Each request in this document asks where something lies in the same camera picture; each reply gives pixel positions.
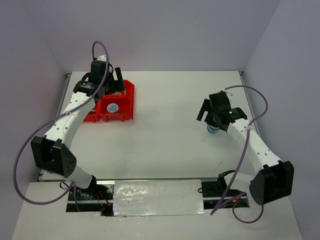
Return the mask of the blue round tub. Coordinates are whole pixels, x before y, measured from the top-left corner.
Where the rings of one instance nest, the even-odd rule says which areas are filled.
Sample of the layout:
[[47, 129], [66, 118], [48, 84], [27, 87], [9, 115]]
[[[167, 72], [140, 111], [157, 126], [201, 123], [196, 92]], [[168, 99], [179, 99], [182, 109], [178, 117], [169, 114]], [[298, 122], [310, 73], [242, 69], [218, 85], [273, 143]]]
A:
[[116, 103], [110, 103], [106, 107], [106, 110], [107, 110], [108, 113], [115, 114], [115, 113], [119, 113], [120, 107]]
[[207, 125], [207, 126], [206, 126], [206, 130], [207, 130], [208, 133], [214, 135], [214, 134], [218, 133], [219, 128], [214, 127], [214, 126], [211, 126], [211, 125]]

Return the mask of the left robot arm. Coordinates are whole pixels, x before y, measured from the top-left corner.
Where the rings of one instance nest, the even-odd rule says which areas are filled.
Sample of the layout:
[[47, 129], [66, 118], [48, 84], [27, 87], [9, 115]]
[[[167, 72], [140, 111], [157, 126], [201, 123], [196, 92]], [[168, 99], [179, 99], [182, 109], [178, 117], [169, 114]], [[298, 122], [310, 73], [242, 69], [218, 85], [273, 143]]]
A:
[[88, 200], [110, 193], [110, 188], [98, 184], [93, 175], [78, 166], [70, 148], [80, 125], [98, 101], [124, 89], [120, 68], [113, 68], [107, 55], [94, 58], [90, 72], [74, 87], [62, 117], [42, 137], [34, 136], [31, 140], [36, 166], [75, 183], [77, 191]]

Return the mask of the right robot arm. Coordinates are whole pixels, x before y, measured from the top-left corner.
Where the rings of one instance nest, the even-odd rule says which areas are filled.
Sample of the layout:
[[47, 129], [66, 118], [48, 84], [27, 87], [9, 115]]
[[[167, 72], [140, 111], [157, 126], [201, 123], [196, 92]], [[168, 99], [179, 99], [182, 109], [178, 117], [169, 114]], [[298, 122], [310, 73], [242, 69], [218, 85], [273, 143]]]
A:
[[224, 91], [204, 99], [197, 120], [209, 127], [227, 132], [240, 145], [246, 146], [245, 157], [253, 166], [255, 177], [250, 181], [249, 191], [260, 206], [287, 197], [292, 193], [294, 166], [283, 162], [259, 137], [250, 125], [247, 115], [239, 107], [232, 108]]

